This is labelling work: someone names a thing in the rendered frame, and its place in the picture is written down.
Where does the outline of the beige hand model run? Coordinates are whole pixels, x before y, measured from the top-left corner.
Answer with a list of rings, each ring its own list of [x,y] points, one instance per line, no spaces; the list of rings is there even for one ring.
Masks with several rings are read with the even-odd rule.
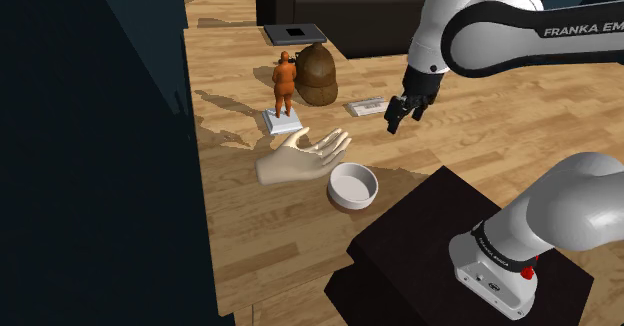
[[[313,145],[302,148],[298,141],[309,130],[305,127],[290,134],[277,149],[255,161],[261,185],[317,179],[340,163],[352,141],[349,133],[336,128]]]

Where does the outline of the dark robot stand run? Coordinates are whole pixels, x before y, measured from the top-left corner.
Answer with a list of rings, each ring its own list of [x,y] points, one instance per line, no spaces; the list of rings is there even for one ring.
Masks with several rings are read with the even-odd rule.
[[[348,326],[579,326],[593,278],[556,250],[539,257],[535,302],[517,321],[456,279],[450,240],[498,210],[441,167],[351,241],[354,262],[325,293]]]

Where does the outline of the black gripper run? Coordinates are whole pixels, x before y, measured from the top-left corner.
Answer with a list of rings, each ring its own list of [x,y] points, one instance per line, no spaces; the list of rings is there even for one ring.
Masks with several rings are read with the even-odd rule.
[[[428,106],[435,102],[440,83],[440,74],[424,73],[408,65],[402,81],[403,96],[393,96],[384,114],[387,131],[396,133],[402,119],[410,113],[409,105],[416,106],[412,118],[420,121]]]

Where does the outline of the grey flat box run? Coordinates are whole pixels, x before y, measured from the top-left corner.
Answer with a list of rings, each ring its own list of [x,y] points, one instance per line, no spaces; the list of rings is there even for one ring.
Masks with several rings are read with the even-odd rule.
[[[313,23],[265,25],[264,31],[274,46],[325,43],[327,37]]]

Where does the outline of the orange figure on white base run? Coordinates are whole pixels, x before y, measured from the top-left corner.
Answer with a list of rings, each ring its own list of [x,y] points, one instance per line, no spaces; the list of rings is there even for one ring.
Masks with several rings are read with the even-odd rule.
[[[296,66],[290,62],[289,53],[283,51],[272,75],[275,106],[262,113],[271,135],[291,133],[302,129],[302,124],[292,108],[296,76]]]

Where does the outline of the brown hat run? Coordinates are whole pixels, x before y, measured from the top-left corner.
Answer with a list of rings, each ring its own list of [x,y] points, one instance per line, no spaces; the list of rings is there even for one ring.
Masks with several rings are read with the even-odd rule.
[[[304,101],[312,106],[326,106],[338,95],[336,66],[331,53],[314,42],[296,54],[295,87]]]

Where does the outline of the white remote control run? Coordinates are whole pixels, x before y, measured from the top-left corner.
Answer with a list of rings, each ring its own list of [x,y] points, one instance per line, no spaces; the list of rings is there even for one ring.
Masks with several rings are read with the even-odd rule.
[[[348,111],[356,117],[384,113],[388,102],[383,97],[374,97],[347,104]]]

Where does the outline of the white bowl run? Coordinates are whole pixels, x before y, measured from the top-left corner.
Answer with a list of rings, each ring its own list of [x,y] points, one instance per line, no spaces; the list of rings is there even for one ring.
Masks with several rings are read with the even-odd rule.
[[[330,173],[328,193],[335,203],[349,210],[371,205],[379,191],[375,174],[357,163],[341,163]]]

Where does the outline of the dark sofa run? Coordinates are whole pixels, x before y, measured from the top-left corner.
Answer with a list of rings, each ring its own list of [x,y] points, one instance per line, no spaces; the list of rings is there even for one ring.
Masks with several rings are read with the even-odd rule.
[[[348,59],[408,52],[424,0],[256,0],[258,25],[313,23]]]

